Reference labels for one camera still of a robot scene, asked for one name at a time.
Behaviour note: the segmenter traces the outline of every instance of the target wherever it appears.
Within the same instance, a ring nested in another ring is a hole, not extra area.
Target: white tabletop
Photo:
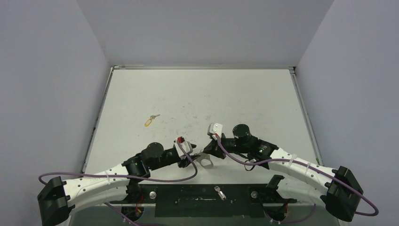
[[[160,114],[149,127],[144,123]],[[289,70],[159,69],[115,70],[92,141],[86,173],[98,173],[141,152],[149,143],[165,149],[184,136],[203,149],[210,123],[223,124],[227,137],[240,123],[252,135],[316,163]],[[251,172],[228,158],[211,156],[212,169],[198,164],[196,178],[181,183],[267,183],[274,174],[262,167]],[[151,178],[178,179],[194,173],[173,164]]]

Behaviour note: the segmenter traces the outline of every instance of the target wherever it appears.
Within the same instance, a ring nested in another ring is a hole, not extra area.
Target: silver bolt
[[[150,199],[155,199],[157,197],[156,192],[150,192]]]
[[[256,199],[258,197],[258,192],[256,191],[251,192],[251,197]]]

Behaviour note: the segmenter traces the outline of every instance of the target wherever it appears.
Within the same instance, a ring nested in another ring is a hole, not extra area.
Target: gray wall
[[[77,0],[113,65],[299,63],[333,0]]]
[[[1,1],[1,225],[41,225],[37,176],[81,169],[108,72],[75,0]]]
[[[397,0],[335,0],[296,69],[324,163],[352,169],[380,209],[352,225],[399,221],[398,9]]]

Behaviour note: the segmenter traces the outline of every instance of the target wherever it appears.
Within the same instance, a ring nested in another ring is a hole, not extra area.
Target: red wire
[[[137,210],[138,210],[138,204],[140,204],[140,203],[141,203],[143,200],[144,200],[144,194],[143,194],[143,193],[141,193],[141,200],[140,200],[138,203],[136,203],[135,215],[137,214]]]

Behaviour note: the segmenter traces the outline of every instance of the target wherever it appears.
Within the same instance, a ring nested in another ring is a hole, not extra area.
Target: yellow key tag
[[[145,126],[145,127],[149,126],[149,125],[151,124],[151,122],[152,122],[152,119],[147,120],[147,121],[145,122],[144,126]]]

